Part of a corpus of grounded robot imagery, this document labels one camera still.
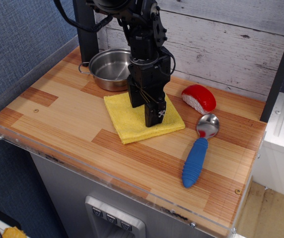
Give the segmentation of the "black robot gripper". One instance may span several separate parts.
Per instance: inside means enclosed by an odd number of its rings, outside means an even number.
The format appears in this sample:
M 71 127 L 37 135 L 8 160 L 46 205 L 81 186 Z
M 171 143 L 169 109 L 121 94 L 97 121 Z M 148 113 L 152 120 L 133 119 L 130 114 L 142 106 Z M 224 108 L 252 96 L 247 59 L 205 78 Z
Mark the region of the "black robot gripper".
M 170 81 L 170 56 L 153 61 L 130 56 L 130 62 L 127 84 L 131 105 L 144 105 L 146 127 L 161 124 L 166 112 L 164 86 Z

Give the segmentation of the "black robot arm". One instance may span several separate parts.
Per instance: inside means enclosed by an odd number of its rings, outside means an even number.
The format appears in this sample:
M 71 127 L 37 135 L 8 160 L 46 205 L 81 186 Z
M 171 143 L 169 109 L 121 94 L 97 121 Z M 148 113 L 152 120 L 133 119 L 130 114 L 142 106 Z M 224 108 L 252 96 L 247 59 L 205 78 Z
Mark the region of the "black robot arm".
M 144 106 L 147 127 L 162 123 L 166 112 L 164 86 L 175 61 L 163 44 L 167 30 L 154 0 L 88 0 L 95 12 L 118 20 L 130 47 L 127 87 L 132 107 Z

